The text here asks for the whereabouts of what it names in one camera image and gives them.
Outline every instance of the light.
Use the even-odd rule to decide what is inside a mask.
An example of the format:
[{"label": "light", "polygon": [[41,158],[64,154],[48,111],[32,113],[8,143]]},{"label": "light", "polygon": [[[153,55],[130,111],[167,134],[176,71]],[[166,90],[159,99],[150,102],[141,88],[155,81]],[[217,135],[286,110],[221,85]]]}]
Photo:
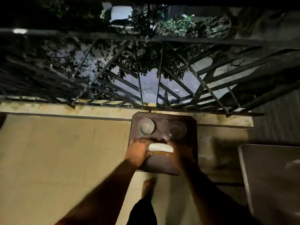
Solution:
[{"label": "light", "polygon": [[22,28],[15,28],[13,30],[13,33],[15,34],[25,34],[27,32],[27,29],[22,29]]}]

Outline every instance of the bare foot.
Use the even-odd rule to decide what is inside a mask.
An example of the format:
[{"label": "bare foot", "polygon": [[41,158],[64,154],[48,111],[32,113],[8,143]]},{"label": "bare foot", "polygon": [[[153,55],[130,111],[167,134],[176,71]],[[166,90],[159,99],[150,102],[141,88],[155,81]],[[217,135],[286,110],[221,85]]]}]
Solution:
[{"label": "bare foot", "polygon": [[156,184],[156,178],[147,179],[143,182],[141,199],[147,196],[147,194],[152,195],[155,184]]}]

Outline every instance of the concrete ledge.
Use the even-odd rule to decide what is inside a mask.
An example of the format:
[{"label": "concrete ledge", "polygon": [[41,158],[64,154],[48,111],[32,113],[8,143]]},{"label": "concrete ledge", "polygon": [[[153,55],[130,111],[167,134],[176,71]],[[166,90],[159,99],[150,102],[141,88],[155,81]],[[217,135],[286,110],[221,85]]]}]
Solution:
[{"label": "concrete ledge", "polygon": [[[137,112],[147,110],[119,107],[96,107],[77,105],[75,109],[61,104],[31,103],[31,102],[2,102],[0,112],[42,115],[42,116],[68,116],[80,118],[123,119],[130,121]],[[189,115],[197,120],[198,125],[222,125],[232,127],[253,127],[252,117],[216,115],[208,113],[183,113],[170,111],[152,111],[152,113]]]}]

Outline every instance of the leg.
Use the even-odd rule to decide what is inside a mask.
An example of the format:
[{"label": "leg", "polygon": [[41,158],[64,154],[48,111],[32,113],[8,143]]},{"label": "leg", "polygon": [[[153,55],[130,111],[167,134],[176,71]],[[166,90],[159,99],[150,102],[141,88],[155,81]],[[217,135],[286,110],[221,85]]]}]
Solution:
[{"label": "leg", "polygon": [[155,178],[144,181],[142,197],[132,208],[127,225],[157,225],[156,216],[151,204],[155,184]]}]

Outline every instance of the forearm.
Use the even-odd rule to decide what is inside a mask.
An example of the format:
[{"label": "forearm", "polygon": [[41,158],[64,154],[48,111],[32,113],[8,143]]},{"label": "forearm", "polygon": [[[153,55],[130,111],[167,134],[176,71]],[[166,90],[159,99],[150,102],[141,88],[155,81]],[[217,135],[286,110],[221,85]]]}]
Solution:
[{"label": "forearm", "polygon": [[220,191],[200,171],[197,164],[189,160],[183,160],[182,173],[187,179],[196,208],[204,225],[236,224],[241,222],[243,224],[256,223],[248,209]]},{"label": "forearm", "polygon": [[78,224],[115,224],[135,170],[131,162],[124,160],[65,218]]}]

